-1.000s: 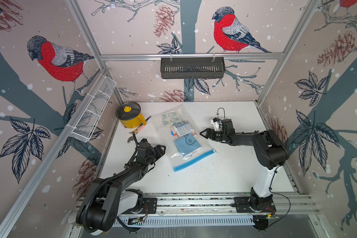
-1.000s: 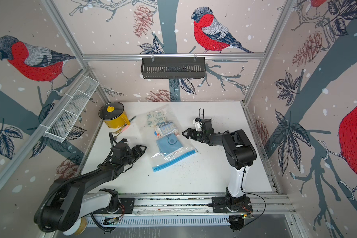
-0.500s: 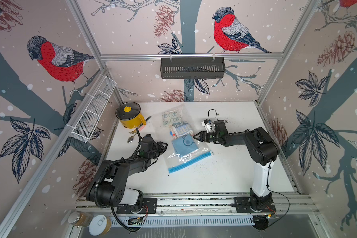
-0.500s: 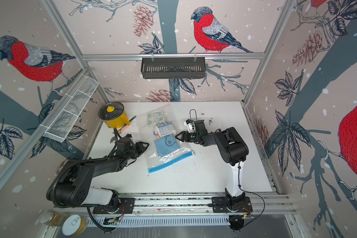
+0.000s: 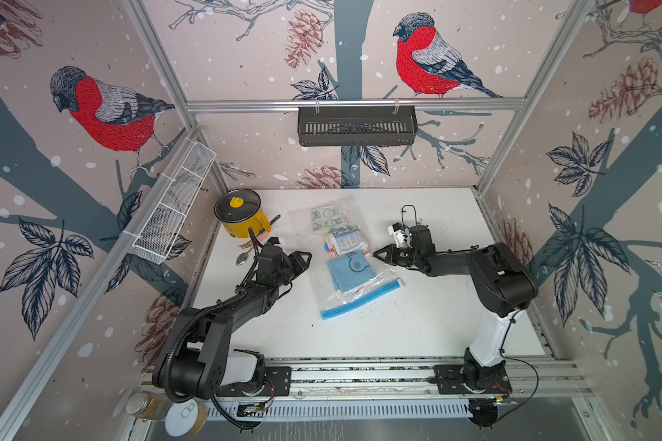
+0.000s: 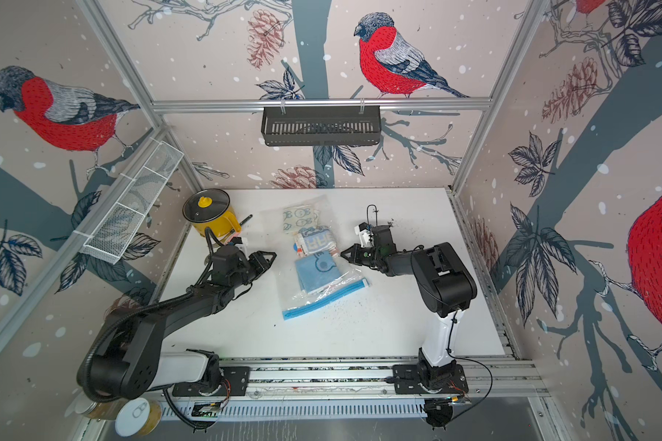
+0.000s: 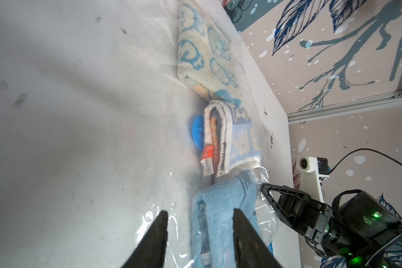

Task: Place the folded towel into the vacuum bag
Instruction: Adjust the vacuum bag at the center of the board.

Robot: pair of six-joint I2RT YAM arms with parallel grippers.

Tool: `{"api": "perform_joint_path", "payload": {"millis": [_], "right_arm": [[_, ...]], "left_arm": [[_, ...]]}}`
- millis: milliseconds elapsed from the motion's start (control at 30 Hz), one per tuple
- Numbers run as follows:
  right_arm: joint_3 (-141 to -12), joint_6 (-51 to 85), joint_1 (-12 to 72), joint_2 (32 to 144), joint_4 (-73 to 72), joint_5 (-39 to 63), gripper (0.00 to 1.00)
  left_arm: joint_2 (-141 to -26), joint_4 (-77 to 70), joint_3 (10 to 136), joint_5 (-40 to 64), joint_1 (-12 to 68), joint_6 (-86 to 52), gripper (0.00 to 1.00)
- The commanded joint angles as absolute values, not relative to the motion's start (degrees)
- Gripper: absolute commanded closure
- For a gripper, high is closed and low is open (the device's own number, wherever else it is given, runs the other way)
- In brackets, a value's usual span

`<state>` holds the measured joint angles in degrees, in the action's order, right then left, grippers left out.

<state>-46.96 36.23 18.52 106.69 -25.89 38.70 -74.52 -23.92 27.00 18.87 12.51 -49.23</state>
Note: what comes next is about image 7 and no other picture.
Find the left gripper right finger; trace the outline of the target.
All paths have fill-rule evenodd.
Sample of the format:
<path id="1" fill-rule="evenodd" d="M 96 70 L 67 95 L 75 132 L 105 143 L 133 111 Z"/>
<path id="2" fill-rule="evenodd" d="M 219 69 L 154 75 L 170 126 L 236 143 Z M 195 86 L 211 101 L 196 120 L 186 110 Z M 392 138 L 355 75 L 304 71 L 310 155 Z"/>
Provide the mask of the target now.
<path id="1" fill-rule="evenodd" d="M 237 268 L 281 268 L 245 214 L 233 211 L 233 244 Z"/>

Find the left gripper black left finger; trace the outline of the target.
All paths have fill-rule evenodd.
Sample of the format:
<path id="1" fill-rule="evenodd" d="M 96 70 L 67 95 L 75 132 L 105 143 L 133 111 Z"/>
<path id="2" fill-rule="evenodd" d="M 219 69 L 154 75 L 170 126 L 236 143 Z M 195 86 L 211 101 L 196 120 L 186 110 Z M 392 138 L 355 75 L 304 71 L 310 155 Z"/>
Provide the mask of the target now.
<path id="1" fill-rule="evenodd" d="M 168 241 L 168 213 L 161 211 L 122 268 L 163 268 Z"/>

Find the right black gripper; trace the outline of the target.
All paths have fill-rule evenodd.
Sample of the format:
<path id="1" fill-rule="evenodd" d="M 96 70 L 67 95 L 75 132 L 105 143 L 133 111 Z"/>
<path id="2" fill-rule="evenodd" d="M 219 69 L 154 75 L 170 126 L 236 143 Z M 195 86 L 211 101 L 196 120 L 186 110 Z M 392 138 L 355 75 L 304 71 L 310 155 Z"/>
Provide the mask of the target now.
<path id="1" fill-rule="evenodd" d="M 358 237 L 333 216 L 329 205 L 288 186 L 263 183 L 261 193 L 280 220 L 301 235 L 318 256 L 349 258 L 356 255 Z"/>

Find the clear vacuum bag blue zip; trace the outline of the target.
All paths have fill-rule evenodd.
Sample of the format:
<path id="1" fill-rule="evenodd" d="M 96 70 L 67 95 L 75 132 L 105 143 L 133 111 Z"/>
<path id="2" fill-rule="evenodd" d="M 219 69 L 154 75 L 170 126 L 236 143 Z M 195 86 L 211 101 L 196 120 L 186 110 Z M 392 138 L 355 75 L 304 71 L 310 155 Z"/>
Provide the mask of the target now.
<path id="1" fill-rule="evenodd" d="M 165 266 L 201 264 L 178 78 L 181 1 L 0 1 L 0 268 L 120 268 L 162 210 Z"/>

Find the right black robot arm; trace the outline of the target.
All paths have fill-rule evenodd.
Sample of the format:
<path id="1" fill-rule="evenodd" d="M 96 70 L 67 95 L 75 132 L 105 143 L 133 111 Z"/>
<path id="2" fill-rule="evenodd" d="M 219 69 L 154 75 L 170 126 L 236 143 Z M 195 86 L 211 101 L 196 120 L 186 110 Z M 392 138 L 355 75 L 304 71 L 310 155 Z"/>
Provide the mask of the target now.
<path id="1" fill-rule="evenodd" d="M 349 268 L 402 268 L 386 255 L 402 242 L 402 220 L 367 192 L 344 191 L 331 205 L 288 186 L 263 184 L 261 193 L 318 256 L 342 257 Z"/>

